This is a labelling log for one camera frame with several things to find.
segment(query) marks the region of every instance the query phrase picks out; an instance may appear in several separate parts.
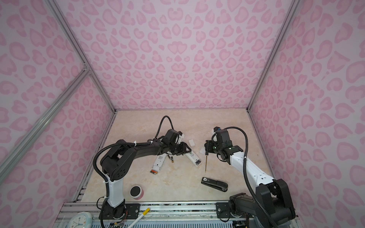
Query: marble floor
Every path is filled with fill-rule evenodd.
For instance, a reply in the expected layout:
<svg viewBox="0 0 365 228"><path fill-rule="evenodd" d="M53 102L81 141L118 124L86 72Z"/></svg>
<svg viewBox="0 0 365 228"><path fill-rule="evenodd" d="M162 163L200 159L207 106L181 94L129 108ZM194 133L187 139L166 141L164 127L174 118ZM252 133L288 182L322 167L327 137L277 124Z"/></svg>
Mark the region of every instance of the marble floor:
<svg viewBox="0 0 365 228"><path fill-rule="evenodd" d="M153 175L150 170L156 156L135 159L124 177L123 195L127 202L228 200L231 195L240 192L249 194L242 174L229 164L219 161L213 154L208 156L205 173L205 155L200 154L199 150L204 146L205 140L211 138L211 130L215 126L236 126L243 129L249 140L249 158L264 172L270 173L245 109L119 111L104 146L119 139L127 142L146 142L155 136L161 118L165 115L171 118L175 130L184 133L183 141L194 140L195 146L192 150L200 157L202 163L196 167L187 156L174 156L174 163L166 158L161 171ZM168 129L170 123L166 118L159 136L165 135ZM245 148L241 132L232 129L229 130L229 134L233 145ZM221 192L202 185L202 177L228 183L228 191ZM133 199L129 194L134 185L139 185L144 190L144 196L140 200ZM103 179L93 171L82 202L96 202L104 195Z"/></svg>

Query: stapler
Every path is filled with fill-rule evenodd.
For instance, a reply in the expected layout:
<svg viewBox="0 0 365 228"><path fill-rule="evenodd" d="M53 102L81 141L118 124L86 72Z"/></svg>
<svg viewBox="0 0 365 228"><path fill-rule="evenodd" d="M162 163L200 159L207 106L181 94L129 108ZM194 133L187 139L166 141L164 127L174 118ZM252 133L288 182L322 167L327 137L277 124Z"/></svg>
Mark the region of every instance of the stapler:
<svg viewBox="0 0 365 228"><path fill-rule="evenodd" d="M216 181L213 179L203 177L201 183L214 189L220 190L222 192L226 192L228 190L228 184L222 181Z"/></svg>

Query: pink wall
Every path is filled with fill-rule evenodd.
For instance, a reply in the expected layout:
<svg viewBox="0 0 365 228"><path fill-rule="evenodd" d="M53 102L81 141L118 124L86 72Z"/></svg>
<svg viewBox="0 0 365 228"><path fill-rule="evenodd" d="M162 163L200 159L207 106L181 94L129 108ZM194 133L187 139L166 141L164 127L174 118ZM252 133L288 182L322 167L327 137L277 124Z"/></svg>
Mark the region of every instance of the pink wall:
<svg viewBox="0 0 365 228"><path fill-rule="evenodd" d="M0 226L53 225L92 159L111 112L87 78L0 186Z"/></svg>
<svg viewBox="0 0 365 228"><path fill-rule="evenodd" d="M253 116L307 228L365 227L365 2L304 2Z"/></svg>
<svg viewBox="0 0 365 228"><path fill-rule="evenodd" d="M82 66L42 0L0 3L0 164Z"/></svg>
<svg viewBox="0 0 365 228"><path fill-rule="evenodd" d="M59 0L116 108L246 107L291 0Z"/></svg>

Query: white robotic arm segment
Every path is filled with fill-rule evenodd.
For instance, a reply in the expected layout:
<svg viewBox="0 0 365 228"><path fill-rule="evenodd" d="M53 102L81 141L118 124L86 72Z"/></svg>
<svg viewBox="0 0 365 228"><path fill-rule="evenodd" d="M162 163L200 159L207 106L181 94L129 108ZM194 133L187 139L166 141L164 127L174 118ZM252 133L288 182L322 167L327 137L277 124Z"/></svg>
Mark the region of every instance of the white robotic arm segment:
<svg viewBox="0 0 365 228"><path fill-rule="evenodd" d="M243 158L244 152L236 152L230 156L230 162L233 167L235 167L243 175ZM255 163L253 163L249 158L246 162L247 178L249 179L250 185L253 190L260 184L269 184L273 182L273 177L262 171Z"/></svg>
<svg viewBox="0 0 365 228"><path fill-rule="evenodd" d="M119 204L123 203L124 196L123 196L123 179L119 179L116 181L110 181L110 178L108 175L106 175L109 182L109 198L108 203L113 208L117 207Z"/></svg>

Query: black mount bracket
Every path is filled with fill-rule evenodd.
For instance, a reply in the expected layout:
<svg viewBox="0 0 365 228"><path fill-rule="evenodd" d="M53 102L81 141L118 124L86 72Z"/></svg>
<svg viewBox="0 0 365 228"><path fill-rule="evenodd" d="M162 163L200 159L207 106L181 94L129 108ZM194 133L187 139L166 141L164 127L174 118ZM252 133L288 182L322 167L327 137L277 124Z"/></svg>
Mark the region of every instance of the black mount bracket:
<svg viewBox="0 0 365 228"><path fill-rule="evenodd" d="M123 205L120 204L120 206L113 208L108 203L106 203L103 211L103 220L116 219L122 216L123 217L121 219L123 219L124 213L126 211L128 211L127 219L136 219L138 218L138 212L140 206L141 206L140 204L123 204Z"/></svg>
<svg viewBox="0 0 365 228"><path fill-rule="evenodd" d="M215 211L217 212L217 218L219 219L231 217L228 203L215 203Z"/></svg>

